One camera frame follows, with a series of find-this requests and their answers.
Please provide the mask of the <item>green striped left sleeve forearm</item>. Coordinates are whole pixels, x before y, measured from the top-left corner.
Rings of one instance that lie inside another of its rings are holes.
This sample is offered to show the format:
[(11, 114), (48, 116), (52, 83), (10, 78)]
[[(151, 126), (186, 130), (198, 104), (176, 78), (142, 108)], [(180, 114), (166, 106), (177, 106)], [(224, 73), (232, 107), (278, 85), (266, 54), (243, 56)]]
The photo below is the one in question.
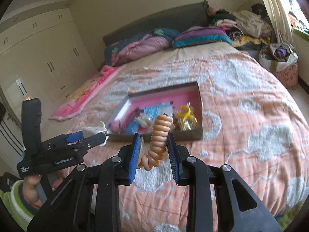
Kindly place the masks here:
[(29, 223), (39, 209), (28, 204), (23, 198), (23, 181), (19, 180), (15, 182), (9, 192), (1, 190), (1, 200), (15, 222), (23, 231), (27, 231)]

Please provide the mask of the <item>person's left hand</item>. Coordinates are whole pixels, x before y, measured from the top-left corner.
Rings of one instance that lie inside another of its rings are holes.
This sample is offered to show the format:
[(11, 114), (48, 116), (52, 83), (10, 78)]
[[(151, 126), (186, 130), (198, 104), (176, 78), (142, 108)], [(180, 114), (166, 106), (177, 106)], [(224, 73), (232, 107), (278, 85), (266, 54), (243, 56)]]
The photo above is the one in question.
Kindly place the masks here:
[[(63, 182), (63, 171), (56, 172), (57, 179), (53, 181), (51, 189), (55, 189)], [(40, 183), (41, 174), (28, 175), (24, 178), (22, 194), (25, 201), (36, 209), (41, 208), (42, 201), (39, 199), (35, 186)]]

